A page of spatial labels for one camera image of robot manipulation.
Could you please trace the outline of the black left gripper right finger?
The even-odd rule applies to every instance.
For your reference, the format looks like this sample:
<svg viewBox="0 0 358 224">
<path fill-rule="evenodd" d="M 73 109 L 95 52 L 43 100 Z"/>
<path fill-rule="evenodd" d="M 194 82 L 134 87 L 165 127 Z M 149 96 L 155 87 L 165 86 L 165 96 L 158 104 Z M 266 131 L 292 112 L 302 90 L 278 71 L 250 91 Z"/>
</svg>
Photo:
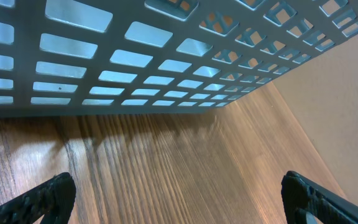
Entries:
<svg viewBox="0 0 358 224">
<path fill-rule="evenodd" d="M 282 201 L 288 223 L 358 223 L 358 206 L 289 170 L 282 179 Z"/>
</svg>

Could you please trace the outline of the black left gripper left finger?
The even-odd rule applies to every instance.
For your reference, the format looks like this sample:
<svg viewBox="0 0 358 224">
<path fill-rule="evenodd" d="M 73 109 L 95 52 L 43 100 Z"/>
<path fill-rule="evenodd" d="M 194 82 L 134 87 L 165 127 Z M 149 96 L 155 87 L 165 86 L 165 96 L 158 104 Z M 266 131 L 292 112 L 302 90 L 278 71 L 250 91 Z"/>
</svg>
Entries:
<svg viewBox="0 0 358 224">
<path fill-rule="evenodd" d="M 0 223 L 67 224 L 74 207 L 76 185 L 68 172 L 0 205 Z"/>
</svg>

